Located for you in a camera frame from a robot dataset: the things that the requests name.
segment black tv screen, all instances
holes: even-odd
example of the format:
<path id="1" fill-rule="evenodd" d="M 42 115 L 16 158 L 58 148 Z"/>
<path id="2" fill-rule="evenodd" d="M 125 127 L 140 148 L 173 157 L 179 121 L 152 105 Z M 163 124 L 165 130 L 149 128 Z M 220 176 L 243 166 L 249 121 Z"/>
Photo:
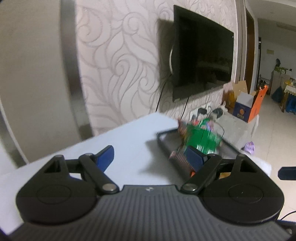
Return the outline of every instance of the black tv screen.
<path id="1" fill-rule="evenodd" d="M 173 101 L 231 81 L 233 32 L 174 5 Z"/>

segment white cloth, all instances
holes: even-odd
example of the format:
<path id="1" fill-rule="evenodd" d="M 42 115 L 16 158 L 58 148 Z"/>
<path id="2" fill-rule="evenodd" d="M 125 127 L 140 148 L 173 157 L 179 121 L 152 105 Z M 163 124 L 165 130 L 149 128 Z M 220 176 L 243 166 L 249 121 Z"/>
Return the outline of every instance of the white cloth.
<path id="1" fill-rule="evenodd" d="M 287 85 L 286 88 L 285 88 L 285 90 L 284 90 L 284 93 L 289 93 L 291 95 L 295 95 L 296 96 L 296 88 Z"/>

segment black cable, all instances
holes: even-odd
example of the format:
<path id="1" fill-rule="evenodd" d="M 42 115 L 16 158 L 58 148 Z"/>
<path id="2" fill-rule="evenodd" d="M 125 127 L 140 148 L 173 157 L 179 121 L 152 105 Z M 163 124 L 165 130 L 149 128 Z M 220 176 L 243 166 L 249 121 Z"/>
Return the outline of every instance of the black cable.
<path id="1" fill-rule="evenodd" d="M 186 106 L 187 106 L 188 101 L 189 101 L 189 97 L 188 97 L 188 99 L 187 99 L 187 101 L 186 101 L 186 104 L 185 104 L 184 111 L 183 111 L 183 114 L 182 114 L 182 116 L 181 116 L 181 119 L 182 119 L 182 117 L 183 117 L 183 115 L 184 115 L 184 113 L 185 113 L 185 109 L 186 109 Z"/>
<path id="2" fill-rule="evenodd" d="M 296 213 L 296 211 L 293 211 L 293 212 L 288 213 L 287 215 L 283 216 L 280 220 L 283 220 L 286 216 L 289 216 L 292 213 Z"/>
<path id="3" fill-rule="evenodd" d="M 162 96 L 162 94 L 163 94 L 163 90 L 164 90 L 164 88 L 165 88 L 166 83 L 168 82 L 169 77 L 166 79 L 166 81 L 165 81 L 165 83 L 164 83 L 164 85 L 163 85 L 163 88 L 161 89 L 160 96 L 159 96 L 159 100 L 158 100 L 158 103 L 157 103 L 157 107 L 156 107 L 155 112 L 157 112 L 157 109 L 158 109 L 158 106 L 159 106 L 159 103 L 160 103 L 160 99 L 161 99 L 161 96 Z"/>
<path id="4" fill-rule="evenodd" d="M 210 113 L 207 114 L 207 118 L 208 118 L 208 116 L 209 116 L 211 113 L 212 113 L 212 107 L 211 107 Z"/>
<path id="5" fill-rule="evenodd" d="M 207 102 L 206 102 L 206 104 L 205 104 L 205 108 L 207 108 L 207 104 L 208 104 L 209 99 L 210 99 L 210 96 L 211 96 L 211 90 L 212 90 L 212 89 L 210 89 L 210 92 L 209 92 L 209 98 L 207 99 Z"/>
<path id="6" fill-rule="evenodd" d="M 223 134 L 222 134 L 222 136 L 221 136 L 221 139 L 222 139 L 223 136 L 224 136 L 225 130 L 224 130 L 223 126 L 221 126 L 217 121 L 214 120 L 214 122 L 215 122 L 218 126 L 220 126 L 220 127 L 222 128 L 222 130 L 223 130 Z"/>

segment wooden door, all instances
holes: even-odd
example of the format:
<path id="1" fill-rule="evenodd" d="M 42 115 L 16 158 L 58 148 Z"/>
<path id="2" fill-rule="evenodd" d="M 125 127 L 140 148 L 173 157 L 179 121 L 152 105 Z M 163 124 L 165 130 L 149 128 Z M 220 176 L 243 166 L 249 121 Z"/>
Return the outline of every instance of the wooden door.
<path id="1" fill-rule="evenodd" d="M 250 13 L 247 13 L 247 57 L 246 57 L 246 70 L 244 74 L 244 79 L 247 83 L 247 89 L 250 93 L 252 77 L 253 77 L 253 67 L 254 67 L 254 56 L 255 56 L 255 26 L 254 19 Z"/>

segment table with tablecloth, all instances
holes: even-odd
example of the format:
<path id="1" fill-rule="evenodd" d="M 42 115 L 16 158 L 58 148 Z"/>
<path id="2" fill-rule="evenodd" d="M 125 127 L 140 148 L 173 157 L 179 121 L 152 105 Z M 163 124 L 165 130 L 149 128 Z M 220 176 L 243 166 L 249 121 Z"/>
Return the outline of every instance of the table with tablecloth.
<path id="1" fill-rule="evenodd" d="M 285 111 L 289 94 L 296 96 L 296 88 L 292 85 L 287 84 L 287 86 L 285 87 L 285 90 L 284 90 L 284 97 L 283 97 L 281 104 L 280 104 L 282 112 Z"/>

